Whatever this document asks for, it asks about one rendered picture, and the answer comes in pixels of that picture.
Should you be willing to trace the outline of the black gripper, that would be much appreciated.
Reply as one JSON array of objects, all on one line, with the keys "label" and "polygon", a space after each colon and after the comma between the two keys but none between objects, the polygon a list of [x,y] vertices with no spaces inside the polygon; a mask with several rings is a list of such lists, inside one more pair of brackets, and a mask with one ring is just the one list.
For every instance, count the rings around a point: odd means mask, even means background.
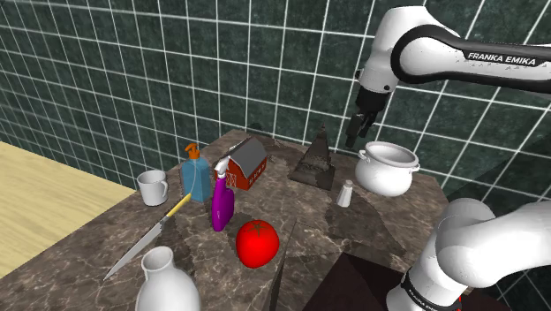
[{"label": "black gripper", "polygon": [[353,148],[358,137],[365,138],[379,112],[383,111],[389,99],[389,93],[376,93],[360,87],[356,98],[358,111],[351,116],[346,129],[345,146]]}]

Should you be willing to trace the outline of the dark pyramid figure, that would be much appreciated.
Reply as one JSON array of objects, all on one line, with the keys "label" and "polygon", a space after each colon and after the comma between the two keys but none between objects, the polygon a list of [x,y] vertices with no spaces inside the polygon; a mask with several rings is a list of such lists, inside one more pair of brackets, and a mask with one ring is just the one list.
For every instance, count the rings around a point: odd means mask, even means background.
[{"label": "dark pyramid figure", "polygon": [[290,180],[330,191],[335,176],[335,167],[331,164],[325,125],[317,133],[308,150],[298,161]]}]

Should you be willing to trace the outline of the white salt shaker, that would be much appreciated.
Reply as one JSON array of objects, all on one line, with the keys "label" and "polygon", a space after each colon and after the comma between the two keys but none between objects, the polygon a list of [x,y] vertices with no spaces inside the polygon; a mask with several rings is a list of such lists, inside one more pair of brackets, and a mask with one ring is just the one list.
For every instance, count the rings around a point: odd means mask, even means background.
[{"label": "white salt shaker", "polygon": [[347,208],[351,203],[351,194],[353,193],[353,182],[347,179],[337,195],[336,204],[340,207]]}]

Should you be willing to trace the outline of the red barn toy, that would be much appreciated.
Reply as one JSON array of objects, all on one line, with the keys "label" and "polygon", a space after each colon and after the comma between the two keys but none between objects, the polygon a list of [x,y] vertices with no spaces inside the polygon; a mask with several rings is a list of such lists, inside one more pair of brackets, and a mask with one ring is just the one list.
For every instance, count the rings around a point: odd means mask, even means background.
[{"label": "red barn toy", "polygon": [[248,191],[266,168],[268,154],[254,137],[233,146],[215,164],[215,188],[236,187]]}]

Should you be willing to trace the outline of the red tomato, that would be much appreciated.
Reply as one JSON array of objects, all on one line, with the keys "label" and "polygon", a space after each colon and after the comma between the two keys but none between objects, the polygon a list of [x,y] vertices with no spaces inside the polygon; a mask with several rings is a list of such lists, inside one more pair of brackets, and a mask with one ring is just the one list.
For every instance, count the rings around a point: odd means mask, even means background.
[{"label": "red tomato", "polygon": [[270,262],[276,256],[279,246],[276,230],[263,220],[245,223],[236,237],[238,258],[250,269],[257,269]]}]

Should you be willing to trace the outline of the purple spray bottle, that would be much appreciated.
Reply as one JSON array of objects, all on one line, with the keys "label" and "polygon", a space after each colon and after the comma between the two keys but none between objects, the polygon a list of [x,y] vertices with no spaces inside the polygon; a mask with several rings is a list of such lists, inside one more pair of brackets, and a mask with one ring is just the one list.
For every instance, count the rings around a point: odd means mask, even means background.
[{"label": "purple spray bottle", "polygon": [[234,214],[234,192],[227,187],[226,171],[230,156],[222,158],[215,167],[216,182],[212,198],[211,214],[214,231],[222,231]]}]

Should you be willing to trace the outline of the dark red robot stand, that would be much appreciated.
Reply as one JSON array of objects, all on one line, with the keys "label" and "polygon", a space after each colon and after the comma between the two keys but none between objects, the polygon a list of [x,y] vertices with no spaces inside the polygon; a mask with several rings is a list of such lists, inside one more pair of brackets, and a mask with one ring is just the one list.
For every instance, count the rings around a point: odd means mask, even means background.
[{"label": "dark red robot stand", "polygon": [[403,274],[342,253],[302,311],[388,311],[387,293]]}]

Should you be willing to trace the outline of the blue soap dispenser orange pump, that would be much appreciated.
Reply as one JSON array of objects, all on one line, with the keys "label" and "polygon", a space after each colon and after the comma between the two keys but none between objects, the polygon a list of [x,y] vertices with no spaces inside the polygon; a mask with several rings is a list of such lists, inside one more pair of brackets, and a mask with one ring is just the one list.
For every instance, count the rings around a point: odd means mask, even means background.
[{"label": "blue soap dispenser orange pump", "polygon": [[183,194],[190,194],[193,201],[204,203],[211,195],[208,161],[200,155],[196,143],[190,143],[185,151],[188,159],[182,163],[180,171]]}]

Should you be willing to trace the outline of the white mug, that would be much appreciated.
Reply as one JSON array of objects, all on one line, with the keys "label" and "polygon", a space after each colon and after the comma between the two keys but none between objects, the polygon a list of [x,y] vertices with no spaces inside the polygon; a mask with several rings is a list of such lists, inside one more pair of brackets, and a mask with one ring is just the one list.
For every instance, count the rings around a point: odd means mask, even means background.
[{"label": "white mug", "polygon": [[145,205],[154,207],[167,201],[169,185],[164,171],[144,171],[137,177],[137,182]]}]

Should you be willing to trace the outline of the white vase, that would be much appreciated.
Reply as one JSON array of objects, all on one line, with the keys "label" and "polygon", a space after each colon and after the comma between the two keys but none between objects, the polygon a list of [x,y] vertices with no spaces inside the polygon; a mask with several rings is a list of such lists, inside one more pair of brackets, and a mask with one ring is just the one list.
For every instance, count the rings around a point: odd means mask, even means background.
[{"label": "white vase", "polygon": [[192,278],[174,263],[169,247],[155,247],[141,260],[145,281],[135,311],[200,311],[199,291]]}]

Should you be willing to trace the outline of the yellow handled knife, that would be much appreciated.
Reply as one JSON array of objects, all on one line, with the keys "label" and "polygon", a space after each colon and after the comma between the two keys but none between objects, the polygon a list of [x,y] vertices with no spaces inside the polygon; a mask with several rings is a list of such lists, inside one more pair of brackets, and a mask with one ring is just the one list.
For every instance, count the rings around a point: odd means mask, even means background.
[{"label": "yellow handled knife", "polygon": [[192,197],[191,193],[186,194],[157,224],[155,224],[140,240],[138,240],[109,270],[103,280],[109,279],[117,273],[125,264],[136,256],[143,248],[156,239],[162,232],[165,224],[176,214]]}]

